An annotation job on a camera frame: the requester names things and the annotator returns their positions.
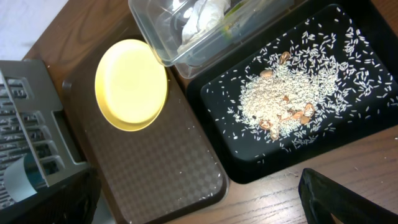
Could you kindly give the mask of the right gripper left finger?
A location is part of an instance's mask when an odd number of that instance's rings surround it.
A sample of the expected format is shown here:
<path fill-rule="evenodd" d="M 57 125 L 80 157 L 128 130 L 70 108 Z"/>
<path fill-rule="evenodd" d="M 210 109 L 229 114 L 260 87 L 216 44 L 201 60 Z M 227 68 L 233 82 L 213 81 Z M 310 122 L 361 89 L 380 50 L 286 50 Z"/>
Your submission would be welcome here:
<path fill-rule="evenodd" d="M 1 223 L 91 223 L 101 192 L 94 168 L 85 169 L 1 210 Z"/>

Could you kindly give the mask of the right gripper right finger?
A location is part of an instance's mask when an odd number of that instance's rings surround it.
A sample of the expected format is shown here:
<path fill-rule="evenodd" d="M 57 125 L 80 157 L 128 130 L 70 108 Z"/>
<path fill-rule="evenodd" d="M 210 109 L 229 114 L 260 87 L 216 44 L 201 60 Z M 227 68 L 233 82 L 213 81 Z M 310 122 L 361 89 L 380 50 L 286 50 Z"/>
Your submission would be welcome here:
<path fill-rule="evenodd" d="M 397 214 L 305 168 L 298 192 L 308 223 L 397 223 Z"/>

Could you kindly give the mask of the rice and nutshell waste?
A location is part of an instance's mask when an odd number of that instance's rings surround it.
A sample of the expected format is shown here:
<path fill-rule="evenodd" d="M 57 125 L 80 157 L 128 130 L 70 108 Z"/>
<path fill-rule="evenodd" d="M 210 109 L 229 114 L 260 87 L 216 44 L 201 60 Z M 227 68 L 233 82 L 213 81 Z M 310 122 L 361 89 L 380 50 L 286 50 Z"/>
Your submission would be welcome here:
<path fill-rule="evenodd" d="M 397 118 L 397 82 L 339 5 L 327 6 L 201 88 L 233 158 L 264 164 Z"/>

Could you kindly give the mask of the green snack wrapper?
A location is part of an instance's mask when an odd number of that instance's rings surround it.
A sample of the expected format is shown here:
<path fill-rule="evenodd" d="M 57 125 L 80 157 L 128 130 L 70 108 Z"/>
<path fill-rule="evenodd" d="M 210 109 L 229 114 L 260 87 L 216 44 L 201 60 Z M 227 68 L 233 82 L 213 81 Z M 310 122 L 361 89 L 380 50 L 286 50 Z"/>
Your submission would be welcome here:
<path fill-rule="evenodd" d="M 237 15 L 237 11 L 241 9 L 248 0 L 242 0 L 240 2 L 237 2 L 224 16 L 224 20 L 226 21 L 225 24 L 223 25 L 222 33 L 225 36 L 231 36 L 231 29 L 237 23 L 239 18 L 241 16 Z"/>

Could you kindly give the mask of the white napkin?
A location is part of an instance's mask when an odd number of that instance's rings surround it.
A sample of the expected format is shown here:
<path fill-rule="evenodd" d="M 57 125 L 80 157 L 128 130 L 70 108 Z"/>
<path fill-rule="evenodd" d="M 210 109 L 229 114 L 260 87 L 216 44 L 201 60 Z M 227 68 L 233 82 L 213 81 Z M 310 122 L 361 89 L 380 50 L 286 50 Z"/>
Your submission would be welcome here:
<path fill-rule="evenodd" d="M 182 44 L 178 53 L 186 51 L 194 42 L 223 20 L 230 8 L 230 0 L 199 0 L 195 3 L 191 16 L 182 30 Z"/>

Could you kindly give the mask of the light blue bowl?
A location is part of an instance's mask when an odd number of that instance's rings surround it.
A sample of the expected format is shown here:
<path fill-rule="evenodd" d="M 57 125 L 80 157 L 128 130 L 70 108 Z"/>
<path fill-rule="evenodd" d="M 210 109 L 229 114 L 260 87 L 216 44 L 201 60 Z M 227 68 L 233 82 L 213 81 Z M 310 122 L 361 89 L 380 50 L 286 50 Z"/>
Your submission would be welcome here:
<path fill-rule="evenodd" d="M 47 187 L 31 153 L 11 164 L 4 173 L 4 186 L 13 201 L 20 202 Z"/>

